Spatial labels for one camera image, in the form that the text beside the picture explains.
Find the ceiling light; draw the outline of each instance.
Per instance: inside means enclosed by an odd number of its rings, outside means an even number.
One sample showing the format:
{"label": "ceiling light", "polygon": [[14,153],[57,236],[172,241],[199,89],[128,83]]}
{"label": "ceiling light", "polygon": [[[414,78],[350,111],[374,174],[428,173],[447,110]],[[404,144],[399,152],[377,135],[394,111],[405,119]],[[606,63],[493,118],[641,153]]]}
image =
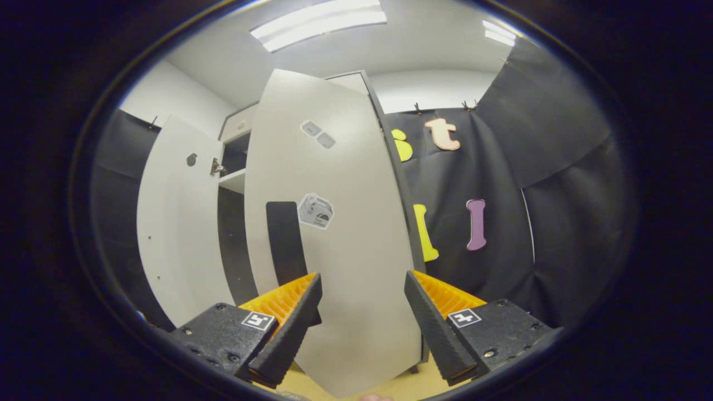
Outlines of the ceiling light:
{"label": "ceiling light", "polygon": [[483,26],[485,26],[485,28],[486,28],[486,37],[489,37],[489,36],[488,36],[488,31],[493,31],[493,32],[495,32],[496,34],[500,34],[501,36],[504,36],[504,37],[506,37],[506,38],[510,38],[510,39],[515,40],[515,34],[514,34],[514,33],[508,31],[508,30],[505,29],[505,28],[501,28],[501,27],[497,26],[497,25],[493,24],[492,22],[488,22],[488,21],[486,21],[486,20],[483,20]]}
{"label": "ceiling light", "polygon": [[514,38],[508,38],[507,36],[497,34],[493,31],[486,31],[486,38],[493,39],[494,41],[498,41],[498,42],[500,42],[502,44],[506,44],[508,46],[515,46]]}
{"label": "ceiling light", "polygon": [[250,33],[272,52],[327,32],[384,23],[379,0],[334,0],[281,16]]}

